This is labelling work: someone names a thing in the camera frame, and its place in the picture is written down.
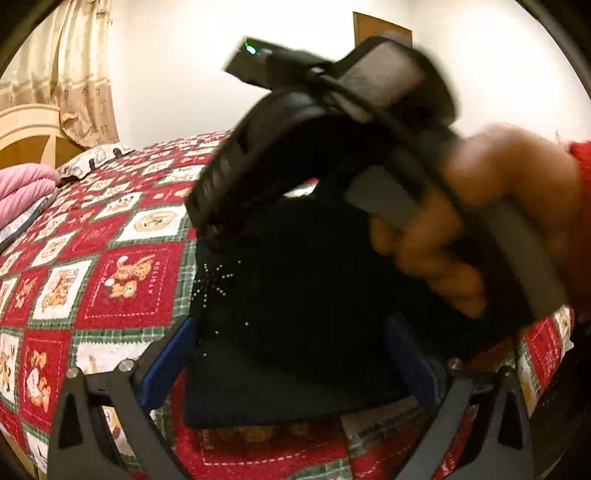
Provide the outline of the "right hand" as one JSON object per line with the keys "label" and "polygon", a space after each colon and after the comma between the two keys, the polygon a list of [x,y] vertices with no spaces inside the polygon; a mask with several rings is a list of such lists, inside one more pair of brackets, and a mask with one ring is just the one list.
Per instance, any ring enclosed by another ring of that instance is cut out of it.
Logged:
{"label": "right hand", "polygon": [[[548,249],[564,285],[571,284],[581,179],[578,161],[563,147],[521,127],[494,124],[462,140],[442,175],[470,214],[484,215],[504,201],[515,205]],[[476,318],[487,304],[483,274],[447,251],[466,230],[451,201],[434,187],[403,229],[374,217],[370,240],[403,273],[424,280],[452,307]]]}

